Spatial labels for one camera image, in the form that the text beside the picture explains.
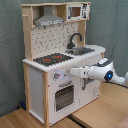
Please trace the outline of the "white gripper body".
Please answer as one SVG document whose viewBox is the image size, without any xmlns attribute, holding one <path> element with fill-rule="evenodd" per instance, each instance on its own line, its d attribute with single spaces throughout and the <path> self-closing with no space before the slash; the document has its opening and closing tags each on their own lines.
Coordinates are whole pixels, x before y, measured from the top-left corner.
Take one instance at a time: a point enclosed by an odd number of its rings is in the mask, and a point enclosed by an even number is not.
<svg viewBox="0 0 128 128">
<path fill-rule="evenodd" d="M 88 77 L 88 71 L 89 71 L 88 66 L 78 67 L 78 68 L 72 68 L 70 70 L 70 74 L 81 77 L 81 78 L 87 78 Z"/>
</svg>

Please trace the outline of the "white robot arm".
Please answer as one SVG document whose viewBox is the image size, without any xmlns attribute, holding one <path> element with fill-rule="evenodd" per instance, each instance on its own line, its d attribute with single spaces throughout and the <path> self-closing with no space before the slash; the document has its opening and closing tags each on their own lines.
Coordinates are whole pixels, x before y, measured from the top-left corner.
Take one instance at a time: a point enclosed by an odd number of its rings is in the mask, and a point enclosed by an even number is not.
<svg viewBox="0 0 128 128">
<path fill-rule="evenodd" d="M 119 77 L 115 72 L 113 62 L 108 58 L 100 59 L 96 65 L 72 68 L 70 73 L 81 78 L 128 86 L 128 72 L 124 77 Z"/>
</svg>

